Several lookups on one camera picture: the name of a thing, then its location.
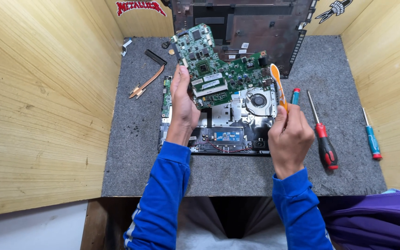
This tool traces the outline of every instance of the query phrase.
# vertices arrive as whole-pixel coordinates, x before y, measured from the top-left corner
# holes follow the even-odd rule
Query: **blue circuit board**
[[[240,141],[240,132],[215,132],[215,141]]]

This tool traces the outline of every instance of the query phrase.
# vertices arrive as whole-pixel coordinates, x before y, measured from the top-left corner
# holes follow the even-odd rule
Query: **wooden wall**
[[[307,24],[304,29],[307,30],[308,36],[327,36],[340,35],[346,28],[361,14],[364,9],[373,0],[353,0],[345,9],[345,12],[336,15],[333,14],[329,19],[319,24],[321,19],[316,19],[320,14],[331,10],[330,4],[335,0],[319,0],[316,4],[316,11],[312,16],[311,23]]]
[[[100,196],[122,42],[103,1],[0,1],[0,213]]]
[[[374,0],[342,41],[384,157],[387,186],[400,189],[400,0]]]
[[[117,0],[105,0],[124,37],[172,37],[172,10],[161,0],[154,0],[166,16],[153,9],[129,9],[118,16]]]

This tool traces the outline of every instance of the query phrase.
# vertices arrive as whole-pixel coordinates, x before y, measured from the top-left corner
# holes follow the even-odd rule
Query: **metallica sticker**
[[[345,12],[345,8],[350,5],[352,1],[353,0],[335,1],[334,3],[330,4],[331,9],[329,11],[316,16],[316,19],[322,18],[319,22],[319,24],[321,24],[323,21],[329,19],[333,14],[338,16]]]
[[[155,1],[130,1],[130,2],[117,2],[118,16],[131,9],[152,9],[156,12],[166,16],[166,13],[161,9],[160,5]]]

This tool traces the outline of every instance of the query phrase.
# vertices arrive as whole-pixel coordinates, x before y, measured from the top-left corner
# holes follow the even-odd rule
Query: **blue sleeve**
[[[317,209],[319,200],[311,190],[307,169],[283,180],[272,177],[272,199],[285,225],[288,250],[332,250],[325,236],[325,222]]]
[[[164,142],[123,234],[127,250],[175,249],[177,214],[189,180],[188,147]]]

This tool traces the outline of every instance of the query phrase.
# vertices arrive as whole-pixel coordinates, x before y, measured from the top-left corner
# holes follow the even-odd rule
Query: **hand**
[[[268,132],[274,170],[281,180],[304,168],[303,160],[314,141],[314,130],[300,107],[288,103],[288,111],[277,106],[277,117]]]
[[[172,118],[166,141],[187,146],[192,131],[197,127],[200,110],[188,94],[189,72],[185,66],[177,65],[171,83]]]

